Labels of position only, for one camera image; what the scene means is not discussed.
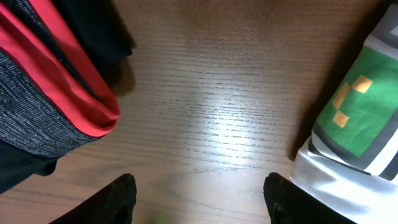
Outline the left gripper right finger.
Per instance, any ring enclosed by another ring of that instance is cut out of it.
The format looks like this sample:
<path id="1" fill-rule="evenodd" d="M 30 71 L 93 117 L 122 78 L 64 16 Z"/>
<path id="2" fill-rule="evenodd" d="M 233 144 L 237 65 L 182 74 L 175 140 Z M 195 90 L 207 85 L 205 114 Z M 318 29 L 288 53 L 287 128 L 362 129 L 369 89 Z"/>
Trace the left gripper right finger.
<path id="1" fill-rule="evenodd" d="M 264 181 L 264 199 L 272 224 L 352 224 L 276 172 Z"/>

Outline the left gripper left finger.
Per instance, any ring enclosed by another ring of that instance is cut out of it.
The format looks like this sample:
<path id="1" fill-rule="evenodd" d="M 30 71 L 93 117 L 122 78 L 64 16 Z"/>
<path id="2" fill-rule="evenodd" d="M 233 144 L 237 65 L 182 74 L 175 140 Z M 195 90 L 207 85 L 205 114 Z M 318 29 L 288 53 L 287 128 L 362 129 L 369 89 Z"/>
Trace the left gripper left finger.
<path id="1" fill-rule="evenodd" d="M 131 224 L 136 181 L 123 174 L 50 224 Z"/>

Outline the white t-shirt with print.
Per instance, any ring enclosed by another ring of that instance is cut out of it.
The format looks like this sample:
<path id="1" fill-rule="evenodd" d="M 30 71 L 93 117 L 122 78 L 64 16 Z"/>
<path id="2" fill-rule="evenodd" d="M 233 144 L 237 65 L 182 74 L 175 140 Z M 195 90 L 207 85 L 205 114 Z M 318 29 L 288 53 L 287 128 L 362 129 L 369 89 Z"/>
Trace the white t-shirt with print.
<path id="1" fill-rule="evenodd" d="M 397 4 L 298 150 L 292 182 L 356 223 L 397 222 Z"/>

